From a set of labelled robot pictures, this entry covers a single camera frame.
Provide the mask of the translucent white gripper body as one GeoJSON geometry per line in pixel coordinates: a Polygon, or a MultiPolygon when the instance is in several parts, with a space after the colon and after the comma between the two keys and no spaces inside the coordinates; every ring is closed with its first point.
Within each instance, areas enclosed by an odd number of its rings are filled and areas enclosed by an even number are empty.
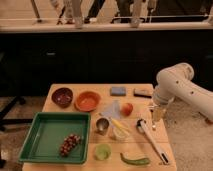
{"type": "Polygon", "coordinates": [[[152,113],[152,119],[154,122],[159,122],[167,111],[167,107],[165,105],[157,105],[154,102],[150,103],[150,110],[152,113]]]}

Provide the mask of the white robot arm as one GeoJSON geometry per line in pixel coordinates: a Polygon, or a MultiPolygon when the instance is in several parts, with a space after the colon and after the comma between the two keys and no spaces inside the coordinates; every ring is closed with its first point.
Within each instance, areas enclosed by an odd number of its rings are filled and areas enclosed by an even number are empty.
{"type": "Polygon", "coordinates": [[[213,91],[192,82],[194,69],[188,63],[179,63],[160,70],[152,99],[157,105],[168,105],[175,97],[194,106],[210,122],[213,122],[213,91]]]}

